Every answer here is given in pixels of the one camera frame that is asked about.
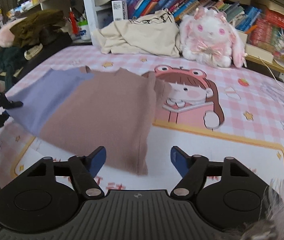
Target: orange book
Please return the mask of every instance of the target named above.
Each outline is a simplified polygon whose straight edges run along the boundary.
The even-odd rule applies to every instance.
[[[149,2],[149,4],[146,6],[146,8],[141,13],[141,16],[147,15],[153,9],[153,7],[156,6],[158,1],[159,0],[151,0],[151,2]]]

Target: pink plush toy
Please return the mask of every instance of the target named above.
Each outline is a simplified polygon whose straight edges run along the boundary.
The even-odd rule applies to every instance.
[[[13,41],[14,41],[14,35],[12,32],[10,32],[10,29],[17,23],[23,21],[25,19],[17,19],[14,20],[13,22],[5,24],[1,29],[0,29],[0,48],[9,48],[12,46]]]
[[[233,59],[236,67],[242,67],[244,44],[225,16],[199,7],[194,16],[183,17],[179,27],[183,57],[221,68],[229,68]]]

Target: purple book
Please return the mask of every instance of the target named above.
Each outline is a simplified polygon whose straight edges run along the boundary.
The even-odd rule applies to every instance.
[[[132,19],[132,15],[135,10],[135,6],[140,2],[141,0],[135,0],[132,4],[128,6],[128,17],[129,19]]]

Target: white cable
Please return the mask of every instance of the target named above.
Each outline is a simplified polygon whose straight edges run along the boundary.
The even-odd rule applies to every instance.
[[[271,72],[272,76],[274,77],[275,81],[277,82],[277,84],[284,89],[284,87],[281,86],[281,84],[276,80],[275,76],[273,75],[273,72],[271,71],[271,69],[264,63],[264,61],[260,58],[259,56],[259,59],[261,60],[261,62],[269,69],[269,71]]]

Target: cartoon hand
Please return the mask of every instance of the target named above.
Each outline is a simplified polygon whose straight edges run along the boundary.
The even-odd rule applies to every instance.
[[[210,130],[214,130],[216,128],[219,128],[220,126],[220,119],[218,115],[213,111],[206,111],[203,119],[205,127]]]

